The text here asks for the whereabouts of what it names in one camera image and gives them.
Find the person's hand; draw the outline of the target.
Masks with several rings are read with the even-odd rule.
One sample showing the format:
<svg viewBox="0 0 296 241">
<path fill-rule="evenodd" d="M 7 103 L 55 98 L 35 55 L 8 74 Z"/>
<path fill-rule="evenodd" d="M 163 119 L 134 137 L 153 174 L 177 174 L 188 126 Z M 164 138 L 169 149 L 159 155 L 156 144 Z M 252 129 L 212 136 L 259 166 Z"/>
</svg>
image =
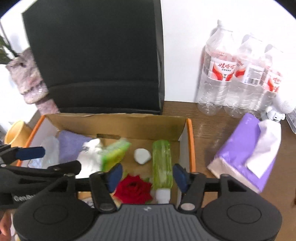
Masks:
<svg viewBox="0 0 296 241">
<path fill-rule="evenodd" d="M 0 224 L 1 236 L 0 241 L 10 241 L 11 240 L 11 212 L 9 210 L 5 211 Z"/>
</svg>

